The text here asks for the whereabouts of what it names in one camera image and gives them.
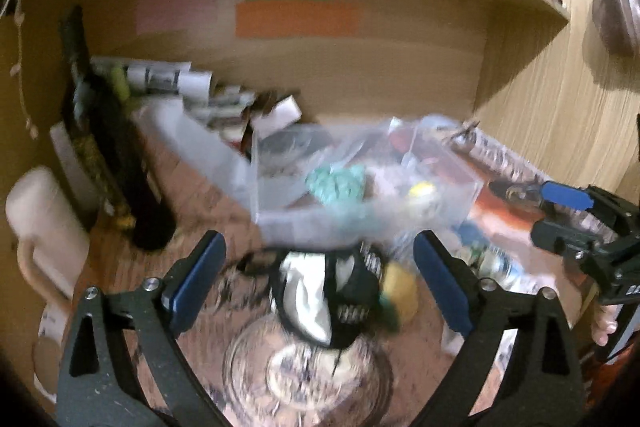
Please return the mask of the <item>person's right hand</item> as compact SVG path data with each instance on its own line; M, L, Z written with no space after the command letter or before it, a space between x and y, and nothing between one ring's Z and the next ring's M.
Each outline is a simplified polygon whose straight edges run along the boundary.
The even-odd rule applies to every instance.
M608 338L616 332L619 313L620 305L605 306L602 303L594 305L590 332L591 339L597 346L604 347L608 343Z

